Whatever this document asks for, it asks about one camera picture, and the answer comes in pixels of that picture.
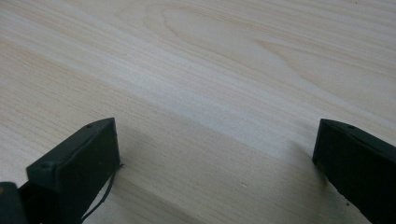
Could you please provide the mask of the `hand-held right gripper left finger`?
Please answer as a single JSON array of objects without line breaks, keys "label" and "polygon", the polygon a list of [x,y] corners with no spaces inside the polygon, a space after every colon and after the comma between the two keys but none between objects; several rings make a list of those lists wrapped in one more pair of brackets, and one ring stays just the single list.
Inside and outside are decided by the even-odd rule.
[{"label": "hand-held right gripper left finger", "polygon": [[120,167],[113,118],[92,122],[26,168],[20,188],[29,224],[82,224]]}]

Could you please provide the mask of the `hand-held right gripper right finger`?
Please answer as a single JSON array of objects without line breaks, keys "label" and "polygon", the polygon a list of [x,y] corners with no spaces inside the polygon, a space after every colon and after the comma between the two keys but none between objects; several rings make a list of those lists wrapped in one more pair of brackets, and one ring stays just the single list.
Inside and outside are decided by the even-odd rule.
[{"label": "hand-held right gripper right finger", "polygon": [[322,119],[313,163],[373,224],[396,224],[396,147],[340,121]]}]

